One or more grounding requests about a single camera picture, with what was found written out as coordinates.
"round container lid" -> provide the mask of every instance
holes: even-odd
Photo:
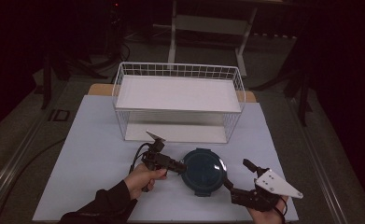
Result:
[[[209,197],[223,185],[226,165],[210,149],[196,148],[184,157],[183,162],[188,168],[182,179],[195,195]]]

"cable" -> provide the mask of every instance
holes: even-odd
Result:
[[[277,208],[277,207],[273,207],[273,209],[274,209],[274,211],[276,212],[276,213],[278,213],[278,215],[280,215],[280,217],[281,217],[281,219],[282,219],[282,224],[285,224],[286,223],[286,221],[285,221],[285,214],[287,213],[287,211],[288,211],[288,206],[287,206],[287,202],[280,196],[279,197],[283,202],[284,202],[284,204],[285,204],[285,212],[284,212],[284,214]]]
[[[85,65],[88,66],[91,69],[94,69],[94,70],[98,70],[98,69],[101,69],[101,68],[106,68],[108,66],[111,66],[112,64],[117,63],[117,60],[118,60],[118,57],[119,57],[118,54],[119,53],[112,53],[111,56],[109,57],[109,59],[107,59],[104,62],[94,63],[94,64],[85,63]]]
[[[129,58],[130,58],[130,52],[131,52],[131,50],[130,50],[130,48],[129,48],[129,46],[127,46],[126,44],[124,44],[124,43],[121,43],[121,45],[122,46],[124,46],[126,49],[127,49],[127,56],[124,58],[124,60],[121,58],[121,53],[120,53],[120,60],[122,61],[122,62],[128,62],[128,60],[129,60]],[[116,79],[116,76],[118,75],[118,71],[115,73],[115,75],[113,75],[113,77],[110,79],[110,84],[113,84],[114,83],[114,81],[115,81],[115,79]]]
[[[285,205],[285,212],[284,212],[284,215],[287,214],[287,211],[288,211],[288,205],[287,205],[287,202],[280,196],[280,199],[284,202],[284,205]]]
[[[171,28],[166,28],[163,31],[159,31],[156,34],[151,35],[150,38],[155,37],[155,36],[158,36],[158,35],[162,35],[162,34],[165,34],[165,33],[168,33],[168,32],[171,32]],[[141,33],[141,31],[135,32],[135,33],[133,33],[131,35],[126,35],[126,36],[123,37],[123,39],[124,40],[127,40],[127,41],[131,41],[131,42],[138,42],[138,43],[140,43],[140,42],[147,42],[147,39],[145,39],[143,37],[141,39],[140,38],[136,38],[136,39],[132,38],[132,37],[134,37],[136,35],[139,35],[140,33]]]
[[[144,146],[148,146],[150,147],[150,143],[144,143],[142,144],[141,147],[138,148],[138,150],[136,151],[135,153],[135,157],[133,158],[133,164],[130,166],[130,171],[129,171],[129,174],[133,171],[133,168],[135,167],[135,162],[136,160],[142,155],[139,155],[139,152],[141,151],[141,149],[144,147]]]
[[[2,212],[4,211],[4,208],[5,208],[5,205],[7,204],[7,199],[9,198],[12,190],[14,189],[14,187],[16,186],[16,183],[19,181],[21,175],[24,173],[24,171],[28,168],[29,165],[31,165],[31,163],[36,160],[36,158],[38,158],[40,155],[42,155],[44,152],[46,152],[47,150],[51,149],[52,147],[60,144],[61,142],[65,141],[66,138],[63,138],[53,144],[51,144],[50,146],[44,148],[42,151],[40,151],[38,154],[36,154],[34,157],[32,157],[28,162],[27,164],[25,164],[25,166],[21,169],[21,171],[19,172],[19,174],[16,176],[13,184],[10,186],[8,192],[7,192],[7,195],[5,196],[5,199],[4,201],[2,202],[2,205],[1,205],[1,208],[0,208],[0,217],[1,217],[1,214]]]
[[[109,67],[107,67],[106,69],[104,69],[104,70],[99,70],[99,71],[97,71],[99,74],[101,74],[101,73],[104,73],[104,72],[106,72],[106,71],[109,71],[109,70],[111,70],[111,69],[113,69],[114,67],[116,67],[116,65],[118,65],[119,63],[118,62],[114,62],[111,66],[109,66]]]

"metal wire rack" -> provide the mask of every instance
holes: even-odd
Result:
[[[126,75],[230,80],[234,86],[235,97],[238,101],[241,112],[243,111],[244,104],[246,102],[243,81],[241,79],[238,67],[235,66],[187,63],[121,63],[119,65],[119,70],[115,79],[113,89],[113,104],[123,138],[125,138],[126,136],[126,130],[132,111],[117,110],[116,104],[123,83],[123,78]],[[241,113],[224,113],[222,115],[226,142],[229,141],[232,135],[232,131],[240,117],[240,114]]]

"black sleeve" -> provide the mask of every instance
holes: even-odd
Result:
[[[136,202],[122,180],[110,190],[98,190],[92,202],[63,215],[59,224],[126,223]]]

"dark floor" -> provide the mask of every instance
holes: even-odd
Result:
[[[151,44],[136,40],[126,41],[130,49],[129,61],[167,62],[169,46],[162,44],[161,39],[159,43]],[[293,43],[294,39],[251,36],[244,54],[248,72],[244,80],[246,89],[275,77]],[[176,62],[236,65],[233,49],[227,48],[178,46]],[[101,74],[112,77],[116,68],[111,67]],[[54,80],[54,95],[47,110],[40,109],[41,95],[28,95],[0,123],[0,174],[10,172],[2,169],[17,150],[25,148],[21,155],[23,166],[41,150],[64,139],[90,85],[109,80],[93,79],[78,73],[68,82]],[[304,193],[302,200],[294,200],[300,217],[300,221],[294,223],[365,223],[365,194],[316,99],[316,93],[310,91],[312,111],[306,113],[307,127],[302,127],[296,117],[296,101],[284,97],[284,86],[285,83],[280,83],[254,93],[263,109],[285,176]],[[69,119],[49,119],[52,109],[70,111]],[[18,176],[18,182],[0,215],[0,223],[32,223],[32,216],[62,145],[57,144],[41,154]]]

